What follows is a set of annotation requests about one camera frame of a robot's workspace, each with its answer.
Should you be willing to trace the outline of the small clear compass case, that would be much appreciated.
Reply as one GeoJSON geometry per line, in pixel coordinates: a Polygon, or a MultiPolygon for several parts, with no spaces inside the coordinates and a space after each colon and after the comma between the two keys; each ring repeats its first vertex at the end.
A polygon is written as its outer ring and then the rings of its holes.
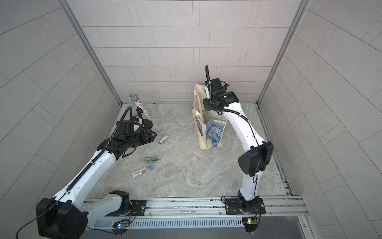
{"type": "Polygon", "coordinates": [[[164,143],[166,140],[167,140],[167,138],[168,138],[168,135],[167,134],[165,134],[161,139],[160,139],[160,141],[159,141],[159,143],[158,143],[158,145],[160,145],[160,144],[162,144],[162,143],[164,143]]]}

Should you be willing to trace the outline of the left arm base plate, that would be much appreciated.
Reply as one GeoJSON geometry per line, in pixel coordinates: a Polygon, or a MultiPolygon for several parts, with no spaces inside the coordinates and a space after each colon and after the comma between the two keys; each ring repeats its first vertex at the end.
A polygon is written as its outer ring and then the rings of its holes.
{"type": "Polygon", "coordinates": [[[130,200],[129,210],[126,212],[116,211],[106,215],[106,217],[128,217],[128,216],[144,216],[146,209],[146,200],[130,200]]]}

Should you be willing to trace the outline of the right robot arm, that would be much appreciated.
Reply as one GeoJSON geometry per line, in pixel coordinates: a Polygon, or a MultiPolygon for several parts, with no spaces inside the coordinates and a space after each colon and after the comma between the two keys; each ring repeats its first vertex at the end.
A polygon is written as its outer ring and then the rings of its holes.
{"type": "Polygon", "coordinates": [[[232,91],[227,91],[228,84],[222,84],[218,78],[207,78],[203,99],[207,111],[222,113],[237,133],[244,154],[238,158],[238,164],[243,172],[243,182],[238,193],[242,211],[249,212],[259,202],[258,187],[266,166],[269,164],[274,146],[258,135],[246,117],[238,97],[232,91]]]}

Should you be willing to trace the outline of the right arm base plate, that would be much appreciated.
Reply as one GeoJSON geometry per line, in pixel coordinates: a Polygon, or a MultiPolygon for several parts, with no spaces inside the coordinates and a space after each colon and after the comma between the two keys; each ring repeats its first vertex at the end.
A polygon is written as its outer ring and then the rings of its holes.
{"type": "Polygon", "coordinates": [[[245,201],[242,198],[222,197],[221,202],[225,204],[227,215],[256,215],[266,214],[265,204],[262,198],[255,198],[251,201],[245,201]]]}

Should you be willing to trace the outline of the clear case red white label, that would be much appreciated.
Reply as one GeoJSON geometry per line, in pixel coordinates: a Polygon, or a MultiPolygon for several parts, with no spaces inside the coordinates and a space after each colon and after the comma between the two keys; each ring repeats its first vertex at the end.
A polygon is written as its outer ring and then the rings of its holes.
{"type": "Polygon", "coordinates": [[[155,169],[155,166],[153,164],[148,164],[146,165],[145,167],[139,169],[139,170],[136,170],[132,173],[132,177],[133,178],[137,178],[139,176],[142,176],[142,175],[145,175],[151,171],[153,171],[155,169]]]}

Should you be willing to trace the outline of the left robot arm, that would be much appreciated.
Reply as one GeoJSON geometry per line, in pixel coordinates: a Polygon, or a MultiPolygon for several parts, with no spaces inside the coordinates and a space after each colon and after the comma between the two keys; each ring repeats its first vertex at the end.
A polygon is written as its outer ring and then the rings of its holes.
{"type": "Polygon", "coordinates": [[[101,176],[130,148],[153,142],[153,123],[139,116],[118,121],[112,137],[104,140],[88,164],[68,185],[52,198],[43,198],[36,206],[37,228],[42,237],[78,239],[86,228],[108,214],[135,214],[129,193],[114,190],[89,206],[83,203],[101,176]]]}

